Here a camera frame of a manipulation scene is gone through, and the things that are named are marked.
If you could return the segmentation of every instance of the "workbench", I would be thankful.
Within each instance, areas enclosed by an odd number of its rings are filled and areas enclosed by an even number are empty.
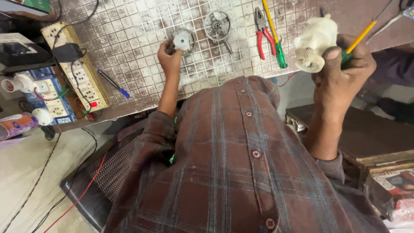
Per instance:
[[[274,21],[288,68],[280,69],[269,43],[262,41],[266,59],[261,60],[257,49],[254,9],[263,10],[260,0],[103,0],[90,21],[74,26],[87,49],[92,65],[102,69],[130,95],[126,99],[103,77],[101,81],[112,105],[103,110],[96,122],[116,119],[157,107],[165,75],[157,58],[162,41],[170,37],[175,27],[193,30],[197,35],[195,51],[181,62],[179,99],[185,99],[203,88],[215,87],[244,75],[270,78],[298,71],[294,65],[293,39],[300,34],[305,21],[319,17],[324,7],[338,24],[340,33],[357,35],[387,4],[388,0],[274,0],[268,6]],[[95,0],[63,1],[64,22],[76,22],[89,15]],[[224,10],[229,14],[232,29],[230,54],[223,43],[206,38],[203,19],[210,11]],[[398,0],[381,15],[368,36],[398,14]],[[414,22],[403,17],[369,44],[378,51],[414,41]],[[91,124],[85,119],[54,126],[62,132]]]

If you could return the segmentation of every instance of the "hand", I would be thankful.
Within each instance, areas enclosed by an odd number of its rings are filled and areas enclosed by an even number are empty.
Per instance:
[[[180,80],[180,62],[183,50],[177,49],[173,55],[166,53],[167,46],[171,43],[172,39],[164,41],[158,50],[158,60],[164,70],[166,80],[174,79]]]
[[[353,36],[339,34],[337,44],[347,48],[353,40]],[[342,122],[353,98],[377,67],[364,41],[352,53],[347,69],[341,70],[341,48],[328,48],[322,55],[325,60],[323,69],[312,74],[316,85],[313,94],[315,113],[323,120]]]

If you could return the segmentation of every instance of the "power strip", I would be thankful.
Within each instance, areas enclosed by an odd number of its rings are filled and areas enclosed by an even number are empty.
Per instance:
[[[43,36],[46,39],[46,42],[51,48],[53,48],[53,43],[55,43],[55,37],[57,33],[65,25],[67,25],[67,23],[58,22],[41,30]],[[58,38],[56,39],[55,48],[67,43],[76,43],[82,47],[82,44],[80,43],[80,40],[72,26],[64,28],[59,33]],[[72,73],[70,62],[59,64],[62,67],[63,72],[65,72],[66,77],[69,78],[70,83],[74,87],[76,94],[81,99],[86,110],[89,110],[91,108],[91,112],[93,112],[106,108],[111,104],[109,96],[106,93],[105,88],[102,85],[98,74],[93,68],[87,54],[83,58],[80,58],[73,63],[73,73],[75,75]],[[74,77],[77,79],[81,93],[79,93]]]

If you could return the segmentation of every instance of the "power adapter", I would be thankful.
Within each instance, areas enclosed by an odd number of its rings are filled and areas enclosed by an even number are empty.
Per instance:
[[[73,62],[84,56],[82,49],[75,43],[67,43],[55,47],[52,49],[52,53],[59,63]]]

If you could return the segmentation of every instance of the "red handled pliers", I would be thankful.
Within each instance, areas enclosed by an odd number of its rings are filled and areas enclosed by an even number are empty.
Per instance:
[[[262,60],[265,59],[265,55],[263,54],[263,50],[262,50],[263,34],[265,35],[265,37],[267,38],[267,40],[269,41],[271,45],[270,47],[272,48],[272,54],[276,55],[276,47],[274,46],[273,37],[270,35],[269,31],[267,30],[265,17],[258,7],[256,7],[256,10],[255,10],[255,24],[257,27],[256,35],[258,36],[258,49],[259,49],[260,58]]]

